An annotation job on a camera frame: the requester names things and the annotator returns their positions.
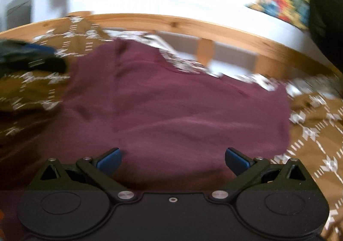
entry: metal screw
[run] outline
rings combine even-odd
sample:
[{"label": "metal screw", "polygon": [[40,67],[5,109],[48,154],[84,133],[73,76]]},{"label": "metal screw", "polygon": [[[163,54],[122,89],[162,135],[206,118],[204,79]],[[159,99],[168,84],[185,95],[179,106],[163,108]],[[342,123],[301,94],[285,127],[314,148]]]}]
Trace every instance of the metal screw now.
[{"label": "metal screw", "polygon": [[214,191],[212,193],[212,197],[216,199],[224,199],[229,196],[227,191]]},{"label": "metal screw", "polygon": [[176,197],[171,197],[169,201],[175,203],[178,201],[178,199]]},{"label": "metal screw", "polygon": [[118,198],[128,200],[134,198],[134,193],[131,191],[121,191],[118,193]]}]

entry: dark clothing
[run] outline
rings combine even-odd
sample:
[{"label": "dark clothing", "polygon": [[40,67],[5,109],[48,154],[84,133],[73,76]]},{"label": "dark clothing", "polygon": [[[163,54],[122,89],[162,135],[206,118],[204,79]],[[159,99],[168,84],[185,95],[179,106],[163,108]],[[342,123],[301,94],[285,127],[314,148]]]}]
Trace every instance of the dark clothing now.
[{"label": "dark clothing", "polygon": [[343,71],[343,0],[310,0],[309,29],[322,53]]}]

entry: wooden bed slat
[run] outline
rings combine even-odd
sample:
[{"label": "wooden bed slat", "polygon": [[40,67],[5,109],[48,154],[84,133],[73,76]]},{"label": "wooden bed slat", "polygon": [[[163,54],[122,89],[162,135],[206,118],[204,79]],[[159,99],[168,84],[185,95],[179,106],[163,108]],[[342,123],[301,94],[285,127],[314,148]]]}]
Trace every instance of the wooden bed slat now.
[{"label": "wooden bed slat", "polygon": [[282,64],[275,59],[258,55],[256,58],[254,73],[276,79],[287,79],[289,78],[289,66]]},{"label": "wooden bed slat", "polygon": [[[204,51],[200,51],[199,48],[199,54],[197,54],[197,56],[199,57],[199,60],[204,63],[207,62],[207,64],[213,57],[209,43],[220,42],[261,55],[261,58],[257,60],[255,70],[267,72],[268,74],[265,75],[271,77],[284,77],[287,70],[286,67],[282,67],[283,65],[297,68],[309,75],[331,75],[334,72],[338,75],[342,75],[340,72],[337,73],[337,69],[333,69],[332,66],[324,66],[301,52],[272,40],[205,21],[154,14],[92,15],[89,11],[74,12],[69,15],[86,17],[88,20],[98,23],[104,28],[122,27],[138,31],[164,31],[201,38],[202,40],[200,40],[199,45],[205,48]],[[4,31],[0,33],[0,38],[19,39],[30,42],[34,37],[46,33],[47,30],[59,26],[65,21],[68,20],[62,18],[31,23]]]},{"label": "wooden bed slat", "polygon": [[199,39],[196,54],[197,61],[208,66],[214,56],[214,42],[208,39]]}]

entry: black object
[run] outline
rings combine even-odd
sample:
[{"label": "black object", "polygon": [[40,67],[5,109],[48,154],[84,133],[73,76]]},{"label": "black object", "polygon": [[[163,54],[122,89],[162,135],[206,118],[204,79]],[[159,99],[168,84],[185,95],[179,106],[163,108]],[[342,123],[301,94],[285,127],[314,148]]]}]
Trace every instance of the black object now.
[{"label": "black object", "polygon": [[17,71],[48,71],[63,74],[66,62],[48,46],[0,40],[0,78]]},{"label": "black object", "polygon": [[343,72],[343,0],[310,0],[309,31],[320,51]]},{"label": "black object", "polygon": [[323,240],[329,206],[298,159],[271,164],[229,148],[239,176],[188,193],[132,193],[108,176],[120,162],[118,148],[75,165],[49,159],[18,207],[24,240]]}]

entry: white pattern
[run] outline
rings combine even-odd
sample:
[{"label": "white pattern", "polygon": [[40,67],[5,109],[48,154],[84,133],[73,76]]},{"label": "white pattern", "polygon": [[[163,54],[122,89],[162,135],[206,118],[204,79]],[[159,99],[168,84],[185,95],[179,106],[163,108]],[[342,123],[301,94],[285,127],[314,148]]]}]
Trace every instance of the white pattern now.
[{"label": "white pattern", "polygon": [[338,114],[327,113],[326,118],[329,120],[329,123],[333,127],[335,125],[335,121],[342,120],[342,118]]},{"label": "white pattern", "polygon": [[96,30],[88,30],[86,32],[87,38],[86,39],[99,39],[101,38]]},{"label": "white pattern", "polygon": [[288,156],[287,154],[283,154],[283,155],[276,155],[274,157],[274,161],[277,163],[282,163],[285,164],[291,157]]},{"label": "white pattern", "polygon": [[324,148],[322,147],[322,145],[320,144],[320,142],[316,140],[316,144],[318,145],[319,149],[320,149],[324,154],[326,154],[326,152],[325,152]]},{"label": "white pattern", "polygon": [[59,102],[46,101],[42,103],[42,106],[46,111],[49,111],[55,108],[59,103],[60,101]]},{"label": "white pattern", "polygon": [[23,74],[20,78],[24,79],[23,83],[29,83],[29,82],[33,82],[35,80],[50,79],[49,84],[54,84],[54,83],[60,82],[60,81],[65,80],[65,79],[69,79],[70,77],[68,75],[59,75],[57,72],[52,73],[50,75],[47,75],[46,77],[35,77],[33,75],[33,72],[27,72],[27,73]]},{"label": "white pattern", "polygon": [[46,31],[44,37],[45,37],[45,36],[46,36],[46,37],[52,36],[52,35],[54,34],[54,31],[55,31],[55,28]]},{"label": "white pattern", "polygon": [[73,31],[68,31],[66,33],[63,33],[63,35],[64,35],[63,38],[72,38],[72,37],[76,36],[75,32],[73,32]]},{"label": "white pattern", "polygon": [[55,56],[56,56],[56,57],[60,57],[60,58],[65,57],[65,56],[66,56],[66,51],[67,51],[67,50],[68,50],[68,49],[60,48],[59,50],[56,50],[56,51],[55,51]]},{"label": "white pattern", "polygon": [[327,155],[326,159],[323,160],[325,166],[320,166],[324,171],[332,171],[337,172],[338,170],[338,162],[335,157],[331,160],[331,158]]},{"label": "white pattern", "polygon": [[70,20],[72,23],[77,23],[80,22],[81,20],[83,20],[82,17],[70,17]]},{"label": "white pattern", "polygon": [[308,140],[308,137],[310,137],[313,141],[316,140],[316,137],[318,137],[319,130],[316,128],[307,128],[302,127],[302,137],[305,140]]},{"label": "white pattern", "polygon": [[336,128],[341,134],[343,134],[343,131],[342,131],[337,125],[335,125],[335,128]]},{"label": "white pattern", "polygon": [[306,118],[306,114],[303,113],[302,111],[300,111],[299,114],[293,111],[290,115],[289,120],[292,121],[294,124],[299,124],[299,123],[304,123],[305,118]]},{"label": "white pattern", "polygon": [[295,156],[295,153],[294,153],[293,151],[287,150],[287,152],[288,152],[289,154],[291,154],[292,156]]},{"label": "white pattern", "polygon": [[330,210],[329,212],[329,217],[325,223],[325,229],[328,230],[329,229],[329,226],[331,223],[334,223],[335,222],[335,218],[333,216],[337,216],[338,215],[338,211],[336,209],[334,210]]},{"label": "white pattern", "polygon": [[326,101],[321,96],[315,96],[315,97],[310,96],[310,99],[311,99],[310,104],[313,107],[318,107],[320,105],[326,105]]}]

